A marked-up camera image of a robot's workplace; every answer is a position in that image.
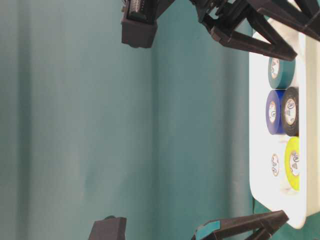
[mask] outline teal tape strip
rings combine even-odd
[[[196,230],[195,240],[201,240],[209,236],[212,232],[220,229],[220,221],[209,222],[206,225],[200,226]]]
[[[296,60],[284,61],[270,57],[268,64],[269,84],[273,89],[287,89],[294,78]]]

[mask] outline white sticker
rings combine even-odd
[[[279,74],[279,69],[280,69],[280,60],[278,58],[272,58],[271,60],[271,76],[273,79],[278,77]]]
[[[296,151],[290,154],[290,170],[294,176],[299,176],[299,154]]]
[[[272,124],[275,122],[276,117],[277,117],[277,106],[274,101],[271,101],[269,105],[269,120]]]
[[[289,98],[286,101],[284,115],[285,115],[285,121],[289,125],[294,124],[294,122],[296,121],[296,116],[297,116],[297,107],[296,107],[295,101],[292,98]]]
[[[279,158],[277,154],[273,154],[271,158],[272,173],[274,176],[279,175]]]

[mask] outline yellow tape roll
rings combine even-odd
[[[290,138],[285,149],[284,166],[286,177],[291,187],[299,191],[300,189],[300,151],[299,151],[299,137]]]

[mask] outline white container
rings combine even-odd
[[[320,211],[320,44],[273,19],[269,22],[298,53],[291,86],[299,90],[300,190],[288,187],[286,174],[277,178],[272,172],[273,154],[284,159],[290,137],[268,131],[269,57],[255,53],[249,56],[250,189],[256,200],[271,211],[284,210],[288,224],[300,229],[307,216]],[[258,33],[253,37],[264,40]]]

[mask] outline teal backdrop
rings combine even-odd
[[[128,240],[190,239],[252,213],[248,54],[186,0],[133,49],[121,7],[0,2],[1,239],[86,240],[108,215],[128,218]]]

